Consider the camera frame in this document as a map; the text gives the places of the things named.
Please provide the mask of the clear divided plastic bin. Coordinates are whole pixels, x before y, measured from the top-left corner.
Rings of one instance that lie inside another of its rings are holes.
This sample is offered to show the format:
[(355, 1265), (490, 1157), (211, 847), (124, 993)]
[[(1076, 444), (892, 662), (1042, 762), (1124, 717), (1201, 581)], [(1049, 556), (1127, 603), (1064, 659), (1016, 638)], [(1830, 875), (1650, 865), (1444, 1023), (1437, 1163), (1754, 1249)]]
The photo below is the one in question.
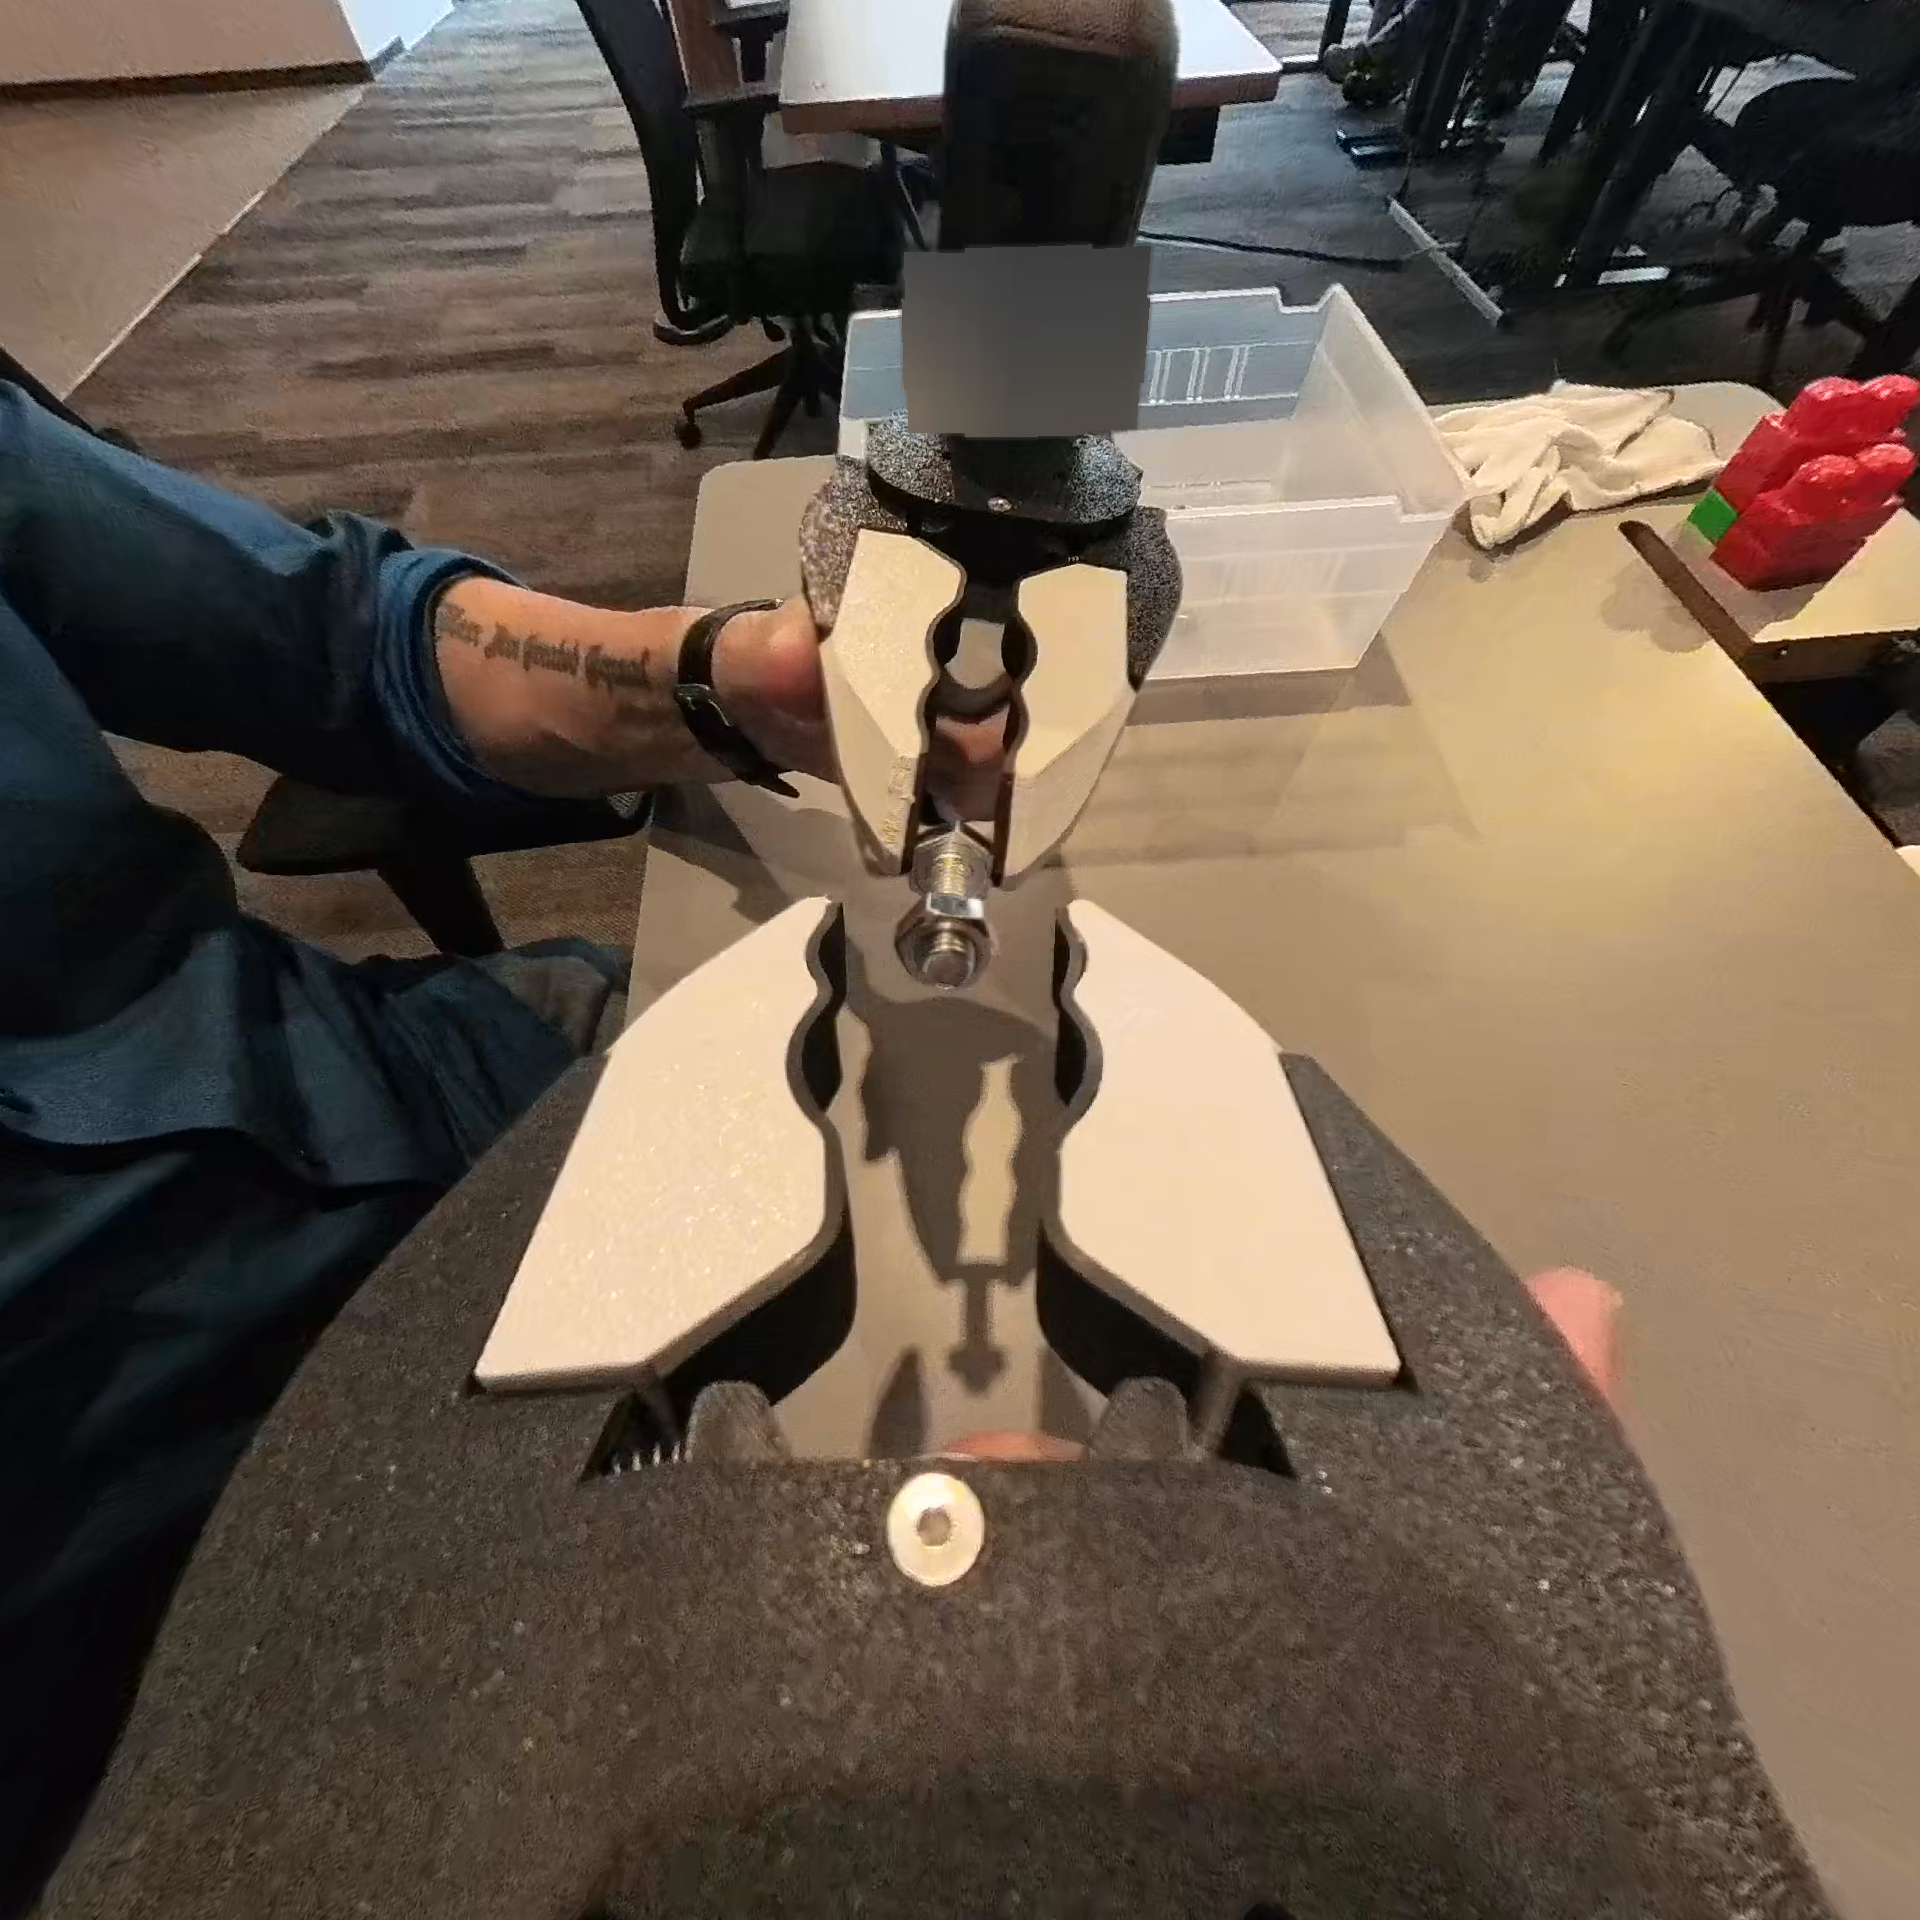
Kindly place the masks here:
[(1115, 440), (1182, 575), (1148, 678), (1353, 670), (1457, 513), (1457, 460), (1342, 287), (1142, 302), (1136, 415)]

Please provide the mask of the person's black office chair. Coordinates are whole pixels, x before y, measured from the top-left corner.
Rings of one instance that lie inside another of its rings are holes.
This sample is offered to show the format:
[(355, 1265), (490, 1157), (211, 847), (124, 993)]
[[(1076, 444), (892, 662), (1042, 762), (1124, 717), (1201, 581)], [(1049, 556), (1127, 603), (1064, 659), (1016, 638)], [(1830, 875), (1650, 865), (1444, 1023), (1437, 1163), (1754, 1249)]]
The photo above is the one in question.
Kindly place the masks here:
[(471, 866), (477, 858), (629, 839), (651, 811), (643, 796), (612, 796), (565, 805), (557, 818), (471, 823), (422, 803), (278, 779), (235, 859), (255, 876), (377, 876), (441, 952), (484, 958), (503, 952), (504, 940)]

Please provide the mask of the brown thin board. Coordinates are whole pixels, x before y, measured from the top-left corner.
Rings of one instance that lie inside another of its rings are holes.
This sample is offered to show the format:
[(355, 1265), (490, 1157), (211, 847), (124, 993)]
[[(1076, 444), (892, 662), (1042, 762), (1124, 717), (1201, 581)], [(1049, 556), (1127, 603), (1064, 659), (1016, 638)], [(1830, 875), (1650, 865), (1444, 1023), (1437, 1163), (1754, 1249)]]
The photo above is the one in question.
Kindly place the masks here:
[(1761, 687), (1859, 676), (1917, 629), (1917, 520), (1897, 511), (1836, 578), (1815, 587), (1742, 590), (1686, 521), (1617, 525), (1693, 624)]

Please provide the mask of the person's left forearm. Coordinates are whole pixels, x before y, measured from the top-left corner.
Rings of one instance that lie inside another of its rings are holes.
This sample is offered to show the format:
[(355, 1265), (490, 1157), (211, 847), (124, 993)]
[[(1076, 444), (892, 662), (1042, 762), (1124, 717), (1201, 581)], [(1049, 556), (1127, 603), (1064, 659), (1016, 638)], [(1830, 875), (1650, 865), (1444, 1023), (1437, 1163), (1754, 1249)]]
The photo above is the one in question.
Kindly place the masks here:
[(721, 779), (674, 702), (695, 618), (695, 608), (621, 612), (461, 578), (430, 612), (452, 733), (489, 776), (544, 799)]

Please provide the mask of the white top desk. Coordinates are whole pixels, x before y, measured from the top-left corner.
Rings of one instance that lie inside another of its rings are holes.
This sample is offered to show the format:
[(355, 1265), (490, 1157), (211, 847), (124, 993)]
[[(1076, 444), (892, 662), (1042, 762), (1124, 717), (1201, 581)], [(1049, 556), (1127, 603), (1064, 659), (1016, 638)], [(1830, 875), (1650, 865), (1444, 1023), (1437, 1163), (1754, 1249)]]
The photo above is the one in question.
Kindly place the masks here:
[(779, 123), (898, 142), (970, 132), (1005, 103), (1058, 123), (1097, 94), (1063, 67), (1080, 45), (1111, 65), (1104, 103), (1159, 87), (1159, 164), (1208, 156), (1218, 113), (1271, 103), (1281, 85), (1279, 59), (1216, 3), (797, 3)]

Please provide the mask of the person's grey jeans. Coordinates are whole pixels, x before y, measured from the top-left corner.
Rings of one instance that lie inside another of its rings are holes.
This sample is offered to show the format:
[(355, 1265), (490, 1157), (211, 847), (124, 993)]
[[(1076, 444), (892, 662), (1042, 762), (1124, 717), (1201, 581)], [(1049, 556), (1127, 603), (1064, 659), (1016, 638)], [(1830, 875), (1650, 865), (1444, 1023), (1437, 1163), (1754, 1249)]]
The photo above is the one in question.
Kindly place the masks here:
[(604, 1053), (626, 1027), (631, 949), (552, 936), (461, 960), (538, 1018), (572, 1060)]

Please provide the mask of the person's right hand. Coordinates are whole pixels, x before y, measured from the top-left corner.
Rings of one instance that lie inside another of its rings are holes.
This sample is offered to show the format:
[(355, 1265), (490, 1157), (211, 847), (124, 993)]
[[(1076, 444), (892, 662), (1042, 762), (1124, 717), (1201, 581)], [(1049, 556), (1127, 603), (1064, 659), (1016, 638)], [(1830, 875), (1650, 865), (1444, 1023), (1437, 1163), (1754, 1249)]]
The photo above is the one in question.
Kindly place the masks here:
[(1609, 1411), (1620, 1413), (1622, 1298), (1617, 1288), (1592, 1272), (1561, 1265), (1526, 1276), (1525, 1291)]

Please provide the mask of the black wrist watch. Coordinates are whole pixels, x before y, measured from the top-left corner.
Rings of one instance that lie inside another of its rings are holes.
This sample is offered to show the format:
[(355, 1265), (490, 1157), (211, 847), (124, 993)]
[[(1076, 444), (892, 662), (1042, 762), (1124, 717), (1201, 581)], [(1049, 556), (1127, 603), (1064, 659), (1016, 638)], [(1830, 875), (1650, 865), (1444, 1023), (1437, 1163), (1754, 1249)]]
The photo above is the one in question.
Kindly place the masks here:
[(686, 733), (722, 772), (763, 793), (797, 799), (799, 790), (791, 785), (788, 772), (778, 769), (750, 735), (733, 721), (714, 672), (716, 647), (722, 629), (744, 612), (772, 612), (778, 602), (750, 598), (722, 608), (698, 612), (685, 629), (677, 663), (674, 663), (674, 706), (685, 721)]

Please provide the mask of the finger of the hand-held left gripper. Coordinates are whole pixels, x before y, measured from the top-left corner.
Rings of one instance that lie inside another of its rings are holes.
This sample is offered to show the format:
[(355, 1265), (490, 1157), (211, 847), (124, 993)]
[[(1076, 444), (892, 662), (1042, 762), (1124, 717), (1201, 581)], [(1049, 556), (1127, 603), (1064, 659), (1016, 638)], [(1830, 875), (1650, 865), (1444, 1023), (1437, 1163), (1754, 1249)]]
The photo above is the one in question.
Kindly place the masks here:
[(861, 529), (820, 647), (838, 782), (870, 871), (909, 866), (941, 678), (936, 632), (965, 602), (965, 572), (933, 545)]
[(1027, 575), (1005, 627), (1014, 669), (993, 758), (993, 889), (1016, 889), (1067, 839), (1117, 748), (1133, 711), (1127, 580)]

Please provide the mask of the steel hex nut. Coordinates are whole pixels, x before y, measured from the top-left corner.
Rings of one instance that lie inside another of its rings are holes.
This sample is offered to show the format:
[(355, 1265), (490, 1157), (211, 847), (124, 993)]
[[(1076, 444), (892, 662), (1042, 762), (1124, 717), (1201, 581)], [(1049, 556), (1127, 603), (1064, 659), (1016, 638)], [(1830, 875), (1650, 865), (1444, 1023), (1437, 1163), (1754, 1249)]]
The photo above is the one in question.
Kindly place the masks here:
[(996, 940), (983, 901), (927, 895), (896, 931), (900, 968), (920, 984), (965, 992), (990, 968)]

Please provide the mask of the person's blue shirt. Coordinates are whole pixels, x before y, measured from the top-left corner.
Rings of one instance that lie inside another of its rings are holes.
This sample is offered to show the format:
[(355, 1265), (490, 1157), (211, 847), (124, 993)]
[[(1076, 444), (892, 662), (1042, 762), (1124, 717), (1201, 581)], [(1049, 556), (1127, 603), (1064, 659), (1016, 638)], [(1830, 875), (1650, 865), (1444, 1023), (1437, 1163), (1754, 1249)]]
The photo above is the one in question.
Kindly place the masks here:
[(1, 398), (1, 1881), (28, 1914), (207, 1514), (316, 1337), (574, 1063), (460, 958), (246, 913), (113, 741), (456, 821), (437, 594), (507, 578), (298, 525)]

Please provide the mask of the red toy block stack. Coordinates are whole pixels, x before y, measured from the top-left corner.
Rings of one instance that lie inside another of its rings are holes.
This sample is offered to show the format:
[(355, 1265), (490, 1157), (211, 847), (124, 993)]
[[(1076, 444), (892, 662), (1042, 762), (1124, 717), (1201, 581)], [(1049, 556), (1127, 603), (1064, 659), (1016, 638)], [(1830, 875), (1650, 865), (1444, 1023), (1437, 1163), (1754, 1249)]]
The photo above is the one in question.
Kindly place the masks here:
[(1714, 483), (1739, 511), (1714, 562), (1761, 591), (1836, 578), (1900, 506), (1914, 471), (1903, 433), (1914, 399), (1903, 372), (1826, 377), (1759, 419)]

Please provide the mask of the white cloth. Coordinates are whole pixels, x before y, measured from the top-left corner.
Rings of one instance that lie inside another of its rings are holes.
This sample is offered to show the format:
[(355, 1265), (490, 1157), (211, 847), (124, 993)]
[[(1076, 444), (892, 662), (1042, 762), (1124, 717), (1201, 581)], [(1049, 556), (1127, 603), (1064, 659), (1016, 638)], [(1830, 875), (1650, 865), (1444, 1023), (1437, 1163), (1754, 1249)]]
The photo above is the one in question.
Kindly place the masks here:
[(1554, 383), (1536, 395), (1431, 416), (1467, 475), (1464, 529), (1481, 553), (1547, 525), (1712, 481), (1712, 433), (1676, 411), (1674, 390)]

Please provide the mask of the person's left hand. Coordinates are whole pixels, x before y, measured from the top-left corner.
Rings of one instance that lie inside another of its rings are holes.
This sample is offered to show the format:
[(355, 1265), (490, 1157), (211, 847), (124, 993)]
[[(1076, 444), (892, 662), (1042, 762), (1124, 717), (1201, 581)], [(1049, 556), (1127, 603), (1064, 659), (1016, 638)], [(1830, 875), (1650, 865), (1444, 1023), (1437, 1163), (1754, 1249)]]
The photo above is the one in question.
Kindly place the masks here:
[[(820, 678), (820, 632), (801, 596), (735, 612), (711, 652), (711, 684), (740, 733), (782, 772), (838, 780)], [(996, 811), (1013, 708), (960, 718), (937, 714), (923, 758), (923, 790), (949, 821)]]

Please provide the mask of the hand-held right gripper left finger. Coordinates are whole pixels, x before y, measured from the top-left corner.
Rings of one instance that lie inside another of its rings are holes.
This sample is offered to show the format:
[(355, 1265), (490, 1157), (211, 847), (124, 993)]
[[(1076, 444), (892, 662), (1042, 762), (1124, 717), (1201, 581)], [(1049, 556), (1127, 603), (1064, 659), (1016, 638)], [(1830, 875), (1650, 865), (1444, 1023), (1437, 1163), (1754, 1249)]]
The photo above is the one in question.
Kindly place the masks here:
[(843, 908), (788, 905), (610, 1046), (478, 1353), (490, 1394), (744, 1380), (790, 1396), (847, 1341)]

